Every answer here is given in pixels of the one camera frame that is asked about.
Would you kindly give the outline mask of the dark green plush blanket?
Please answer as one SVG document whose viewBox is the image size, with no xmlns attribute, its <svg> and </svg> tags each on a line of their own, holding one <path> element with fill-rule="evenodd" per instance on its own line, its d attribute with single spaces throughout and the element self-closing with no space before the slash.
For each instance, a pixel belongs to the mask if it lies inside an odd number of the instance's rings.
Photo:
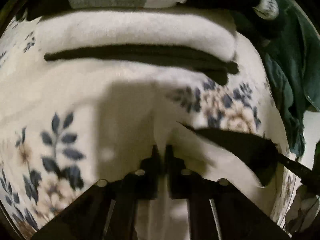
<svg viewBox="0 0 320 240">
<path fill-rule="evenodd" d="M 305 151 L 304 113 L 319 110 L 319 35 L 291 0 L 276 0 L 279 16 L 263 20 L 246 10 L 234 13 L 238 32 L 258 51 L 282 118 L 289 148 Z"/>
</svg>

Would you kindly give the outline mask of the black folded garment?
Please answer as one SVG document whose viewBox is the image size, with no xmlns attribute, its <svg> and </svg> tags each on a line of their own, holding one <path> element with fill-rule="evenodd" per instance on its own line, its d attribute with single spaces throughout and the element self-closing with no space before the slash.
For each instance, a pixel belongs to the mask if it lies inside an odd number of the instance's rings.
<svg viewBox="0 0 320 240">
<path fill-rule="evenodd" d="M 46 61 L 94 58 L 153 64 L 162 67 L 181 67 L 202 72 L 220 85 L 226 85 L 228 74 L 239 73 L 238 64 L 233 60 L 222 61 L 200 50 L 184 46 L 156 45 L 114 45 L 84 47 L 45 53 Z"/>
</svg>

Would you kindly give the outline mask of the floral bed quilt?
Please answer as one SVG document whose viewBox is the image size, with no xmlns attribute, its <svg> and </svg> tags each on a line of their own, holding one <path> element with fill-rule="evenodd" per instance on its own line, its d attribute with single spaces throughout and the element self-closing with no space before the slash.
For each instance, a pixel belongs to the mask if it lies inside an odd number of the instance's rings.
<svg viewBox="0 0 320 240">
<path fill-rule="evenodd" d="M 261 58 L 236 31 L 239 73 L 218 85 L 181 67 L 100 60 L 46 61 L 36 25 L 12 21 L 1 38 L 1 203 L 23 239 L 97 180 L 98 107 L 116 82 L 151 83 L 190 118 L 187 125 L 246 132 L 272 140 L 294 158 Z M 295 176 L 278 168 L 257 203 L 284 225 Z"/>
</svg>

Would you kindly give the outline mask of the beige long sleeve shirt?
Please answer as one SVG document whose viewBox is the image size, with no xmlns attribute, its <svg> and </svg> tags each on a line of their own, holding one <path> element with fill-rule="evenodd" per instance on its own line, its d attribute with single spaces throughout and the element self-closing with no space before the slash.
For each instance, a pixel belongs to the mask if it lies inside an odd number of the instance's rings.
<svg viewBox="0 0 320 240">
<path fill-rule="evenodd" d="M 138 168 L 157 146 L 160 156 L 171 144 L 175 155 L 210 180 L 229 179 L 251 201 L 260 183 L 235 155 L 183 127 L 190 118 L 151 83 L 116 82 L 98 107 L 97 177 L 116 181 Z"/>
</svg>

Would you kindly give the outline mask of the white folded garment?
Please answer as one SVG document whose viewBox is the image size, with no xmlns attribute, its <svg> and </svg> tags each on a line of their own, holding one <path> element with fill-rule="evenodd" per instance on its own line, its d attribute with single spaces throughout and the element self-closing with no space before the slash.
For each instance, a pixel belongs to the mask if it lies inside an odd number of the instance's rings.
<svg viewBox="0 0 320 240">
<path fill-rule="evenodd" d="M 47 53 L 124 44 L 185 46 L 227 62 L 236 51 L 229 13 L 184 7 L 69 12 L 42 18 L 35 37 Z"/>
</svg>

